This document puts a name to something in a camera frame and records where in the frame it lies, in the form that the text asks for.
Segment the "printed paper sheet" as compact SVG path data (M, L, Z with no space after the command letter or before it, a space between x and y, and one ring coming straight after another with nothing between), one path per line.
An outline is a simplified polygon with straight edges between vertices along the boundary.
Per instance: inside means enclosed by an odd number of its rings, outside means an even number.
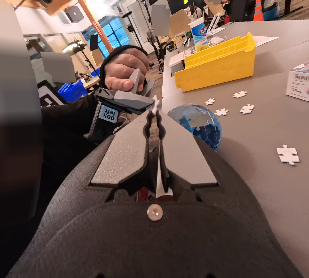
M218 45L224 41L227 40L227 37L224 37L224 38L221 38L221 37L218 37L218 36L214 36L214 37L211 37L210 39L208 39L208 46L209 47L213 47L215 45Z
M172 56L172 57L170 58L170 60L169 60L168 66L169 66L169 67L172 67L172 66L177 65L179 62L184 61L185 57L186 57L186 51L180 52L180 53L178 53L178 54Z

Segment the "window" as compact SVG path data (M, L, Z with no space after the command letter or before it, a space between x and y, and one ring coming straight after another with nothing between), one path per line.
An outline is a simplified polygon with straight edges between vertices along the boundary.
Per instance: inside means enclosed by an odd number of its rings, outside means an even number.
M98 22L113 48L118 48L120 46L130 44L127 32L123 27L122 21L119 17L105 16L101 18ZM86 30L82 31L82 34L89 45L91 35L98 35L93 26L90 26ZM109 55L109 51L107 50L99 36L98 48L101 51L103 58L105 59Z

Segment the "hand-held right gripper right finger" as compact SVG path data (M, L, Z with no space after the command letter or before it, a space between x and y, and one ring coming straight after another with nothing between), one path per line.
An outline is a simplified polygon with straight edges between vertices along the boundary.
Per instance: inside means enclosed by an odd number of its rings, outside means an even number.
M217 186L198 139L162 111L156 118L160 139L156 196Z

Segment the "brown cardboard box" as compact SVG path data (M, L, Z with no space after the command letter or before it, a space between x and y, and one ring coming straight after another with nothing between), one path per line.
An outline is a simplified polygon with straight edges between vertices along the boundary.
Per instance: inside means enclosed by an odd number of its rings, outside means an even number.
M185 10L181 9L169 17L169 37L174 37L182 32L187 33L191 31L190 20Z

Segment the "white paper sheet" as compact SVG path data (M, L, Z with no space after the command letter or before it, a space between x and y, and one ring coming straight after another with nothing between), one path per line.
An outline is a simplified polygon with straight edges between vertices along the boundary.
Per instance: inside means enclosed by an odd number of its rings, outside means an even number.
M268 42L271 42L273 40L278 39L279 37L268 37L268 36L253 36L255 42L256 42L256 47L259 47L263 44L266 44Z

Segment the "printed cardboard puzzle box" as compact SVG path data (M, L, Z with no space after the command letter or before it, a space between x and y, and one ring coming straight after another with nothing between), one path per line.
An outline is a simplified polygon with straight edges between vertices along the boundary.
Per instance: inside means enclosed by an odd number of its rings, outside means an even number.
M289 71L286 95L309 101L309 61Z

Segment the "yellow plastic bin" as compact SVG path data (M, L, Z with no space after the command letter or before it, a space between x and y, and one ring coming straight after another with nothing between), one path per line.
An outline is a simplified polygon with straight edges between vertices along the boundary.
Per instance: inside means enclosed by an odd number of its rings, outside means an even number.
M174 74L176 88L186 92L253 76L256 45L248 32L186 57Z

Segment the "blue puzzle ball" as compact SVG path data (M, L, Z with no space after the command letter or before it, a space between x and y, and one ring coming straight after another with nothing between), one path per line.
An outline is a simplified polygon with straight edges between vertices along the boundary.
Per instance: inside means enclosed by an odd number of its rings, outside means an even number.
M197 104L186 104L173 108L167 115L215 152L218 151L222 140L222 127L212 111Z

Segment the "person's left forearm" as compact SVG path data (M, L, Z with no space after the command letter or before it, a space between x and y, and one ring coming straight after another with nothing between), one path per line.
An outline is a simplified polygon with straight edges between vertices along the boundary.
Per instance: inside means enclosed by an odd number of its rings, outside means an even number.
M118 54L125 48L137 48L144 53L147 53L142 48L133 45L115 48L103 61L100 67L100 80L102 76L101 69L113 55ZM44 140L51 139L52 141L55 141L58 137L61 139L68 137L70 133L72 133L74 137L82 137L90 130L96 107L97 100L95 99L94 94L90 94L73 103L41 108Z

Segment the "blue plastic bin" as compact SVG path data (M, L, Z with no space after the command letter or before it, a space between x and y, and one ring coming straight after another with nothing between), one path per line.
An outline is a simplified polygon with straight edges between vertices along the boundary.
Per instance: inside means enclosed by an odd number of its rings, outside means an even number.
M88 95L81 80L73 84L65 83L57 92L66 102L76 102L78 99Z

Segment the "black office chair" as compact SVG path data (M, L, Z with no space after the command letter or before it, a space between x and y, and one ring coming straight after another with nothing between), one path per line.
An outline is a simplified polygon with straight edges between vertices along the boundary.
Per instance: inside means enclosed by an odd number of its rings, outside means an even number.
M230 21L253 21L256 0L230 0Z

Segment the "black floor lamp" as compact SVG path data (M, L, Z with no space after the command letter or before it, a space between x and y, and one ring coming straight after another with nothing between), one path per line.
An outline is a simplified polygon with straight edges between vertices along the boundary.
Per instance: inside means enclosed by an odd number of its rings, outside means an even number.
M129 21L129 25L127 26L127 29L128 29L129 32L134 34L134 36L135 36L139 46L143 49L142 43L141 43L141 41L140 41L140 39L139 39L139 37L138 37L138 35L136 33L136 30L135 30L135 28L134 28L134 26L132 24L131 19L130 19L131 15L132 15L132 11L129 11L128 13L126 13L126 14L124 14L122 16L122 19L127 19Z

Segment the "wipes canister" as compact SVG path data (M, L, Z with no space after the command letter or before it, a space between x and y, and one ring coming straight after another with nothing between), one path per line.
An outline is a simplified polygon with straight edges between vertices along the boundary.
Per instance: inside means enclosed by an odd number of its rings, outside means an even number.
M196 51L200 52L207 49L209 45L207 40L207 29L205 27L203 17L190 22L189 26L191 28Z

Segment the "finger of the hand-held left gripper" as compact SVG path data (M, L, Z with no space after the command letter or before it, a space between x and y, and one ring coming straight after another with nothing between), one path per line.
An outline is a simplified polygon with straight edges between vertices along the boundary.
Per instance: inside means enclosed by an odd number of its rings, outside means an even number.
M152 104L147 104L146 106L121 104L121 108L123 109L123 112L128 113L128 114L137 114L137 115L144 113L146 110L150 109L151 107L152 107Z
M124 91L116 91L113 101L119 105L127 104L136 106L146 106L147 104L153 105L155 102L153 98Z

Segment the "studio light on tripod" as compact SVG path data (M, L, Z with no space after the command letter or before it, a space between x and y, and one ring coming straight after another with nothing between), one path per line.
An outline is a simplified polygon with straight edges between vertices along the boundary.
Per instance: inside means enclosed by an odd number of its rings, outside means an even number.
M73 56L78 52L81 52L85 57L86 62L91 66L95 74L99 77L99 73L96 71L94 65L91 63L90 59L86 56L86 53L84 52L86 46L88 46L88 44L85 44L81 40L74 39L73 42L68 43L67 46L62 49L62 53Z

